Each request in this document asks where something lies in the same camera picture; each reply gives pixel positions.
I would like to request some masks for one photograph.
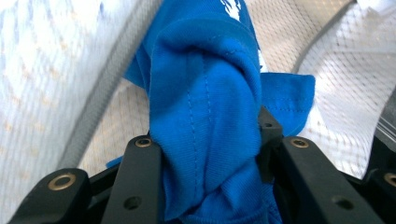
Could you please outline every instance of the blue t-shirt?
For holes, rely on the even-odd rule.
[[[257,117],[264,105],[297,134],[315,80],[261,74],[258,51],[243,1],[163,1],[125,77],[148,94],[150,135],[165,160],[165,220],[281,222],[255,163]]]

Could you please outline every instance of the metal grommet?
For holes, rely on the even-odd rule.
[[[309,147],[309,144],[302,138],[293,138],[290,140],[290,142],[294,147],[300,147],[300,148]]]
[[[64,184],[60,184],[60,185],[56,184],[57,181],[59,181],[63,178],[67,178],[68,181]],[[76,176],[71,173],[67,173],[64,175],[58,175],[49,182],[49,189],[51,189],[51,190],[67,189],[70,186],[72,186],[75,182],[76,182]]]
[[[134,144],[137,147],[149,147],[149,146],[151,146],[151,139],[141,138],[141,139],[138,139],[136,142],[134,142]]]
[[[396,174],[387,173],[384,175],[384,179],[393,187],[396,188]]]

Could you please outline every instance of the wrinkled fabric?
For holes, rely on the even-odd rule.
[[[165,0],[151,24],[125,77],[148,94],[150,135],[164,155],[165,220],[278,220],[254,160],[261,143],[257,117],[265,105],[285,133],[298,132],[312,105],[314,79],[261,75],[258,49],[242,1]],[[303,83],[309,90],[297,91]],[[276,95],[277,88],[286,88],[277,90],[284,95]],[[300,96],[310,97],[311,105],[299,105]],[[290,106],[306,113],[282,109]]]

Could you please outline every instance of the white print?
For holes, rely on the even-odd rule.
[[[239,0],[220,0],[225,6],[225,11],[230,17],[239,21],[239,11],[241,10],[241,3]]]

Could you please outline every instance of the white mesh net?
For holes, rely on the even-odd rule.
[[[0,223],[78,165],[160,2],[0,3]]]
[[[304,49],[348,0],[247,0],[268,69],[290,72]]]
[[[302,136],[341,171],[363,177],[375,126],[396,85],[396,13],[351,6],[306,56],[300,73],[317,78]]]

